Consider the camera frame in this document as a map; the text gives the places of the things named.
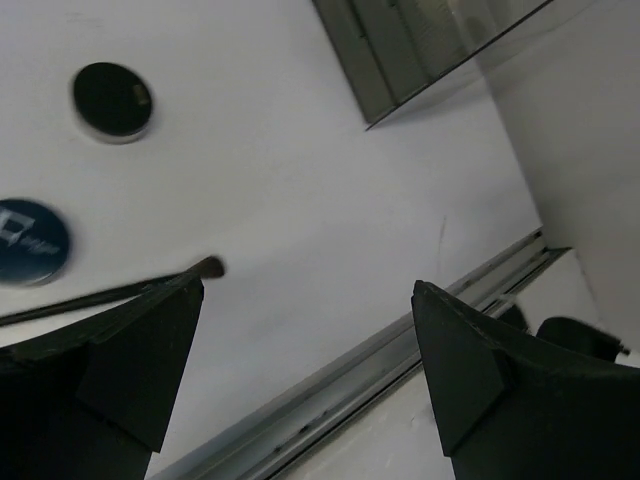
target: black plastic piece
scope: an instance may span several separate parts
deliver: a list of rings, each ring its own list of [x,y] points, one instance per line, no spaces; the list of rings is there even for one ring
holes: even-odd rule
[[[503,352],[485,348],[477,332],[452,328],[442,320],[448,309],[443,302],[415,296],[416,322],[429,312],[434,320],[429,335],[421,337],[420,353],[429,379],[434,414],[438,420],[442,450],[447,456],[471,433],[482,417],[511,389],[509,365]]]
[[[33,200],[0,200],[0,283],[25,286],[58,274],[71,254],[62,217]]]
[[[441,438],[461,430],[456,412],[472,411],[461,403],[496,396],[495,383],[485,387],[480,379],[503,372],[496,364],[508,365],[508,388],[490,408],[477,409],[477,418],[466,418],[455,448],[443,442],[458,480],[640,478],[640,369],[542,341],[433,284],[416,283],[413,309]],[[465,347],[501,360],[469,366],[470,354],[447,352]]]
[[[625,350],[620,339],[568,317],[546,319],[536,336],[559,347],[607,362],[615,362],[618,354]]]
[[[224,276],[226,267],[219,257],[212,256],[198,262],[196,265],[191,267],[189,271],[199,274],[203,279],[215,279]],[[90,293],[88,295],[72,298],[63,302],[46,305],[44,307],[4,315],[0,317],[0,327],[127,300],[147,293],[157,286],[164,285],[180,275],[184,275],[184,273],[142,280],[140,282]]]
[[[93,63],[73,80],[78,115],[96,131],[111,137],[142,132],[153,113],[153,97],[136,73],[114,63]]]
[[[166,433],[203,290],[189,270],[1,349],[1,478],[142,480]]]
[[[524,318],[522,310],[517,305],[511,305],[509,309],[498,317],[498,320],[511,325],[513,328],[520,330],[521,332],[529,332],[529,324],[527,319]]]

